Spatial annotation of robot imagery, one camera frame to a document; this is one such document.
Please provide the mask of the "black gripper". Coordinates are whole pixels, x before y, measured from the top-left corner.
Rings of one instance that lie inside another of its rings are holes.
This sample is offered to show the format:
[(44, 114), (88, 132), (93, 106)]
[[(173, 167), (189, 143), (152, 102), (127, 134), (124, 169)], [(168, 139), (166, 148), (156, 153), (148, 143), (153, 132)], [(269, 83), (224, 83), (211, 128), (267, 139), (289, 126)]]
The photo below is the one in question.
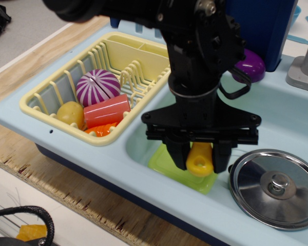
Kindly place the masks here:
[(163, 141), (174, 164), (181, 170), (187, 169), (191, 141), (214, 143), (214, 172), (224, 172), (233, 148), (238, 144), (258, 143), (257, 128), (261, 117), (227, 105), (218, 96), (218, 91), (228, 99), (235, 99), (250, 88), (251, 84), (245, 84), (238, 91), (228, 93), (217, 84), (210, 90), (194, 91), (169, 83), (176, 102), (141, 116), (142, 122), (147, 125), (147, 138)]

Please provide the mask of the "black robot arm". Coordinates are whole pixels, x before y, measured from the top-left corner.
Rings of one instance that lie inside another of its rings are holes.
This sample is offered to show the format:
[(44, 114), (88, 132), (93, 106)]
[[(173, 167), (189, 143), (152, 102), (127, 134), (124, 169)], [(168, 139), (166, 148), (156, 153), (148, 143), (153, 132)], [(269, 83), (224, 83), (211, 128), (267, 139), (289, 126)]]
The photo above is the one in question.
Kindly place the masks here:
[(215, 173), (226, 170), (232, 148), (255, 145), (261, 118), (225, 104), (246, 94), (251, 78), (237, 68), (245, 59), (240, 26), (225, 13), (225, 1), (45, 1), (67, 22), (103, 15), (158, 29), (167, 45), (169, 89), (176, 102), (146, 112), (148, 139), (161, 140), (175, 165), (185, 170), (191, 146), (213, 144)]

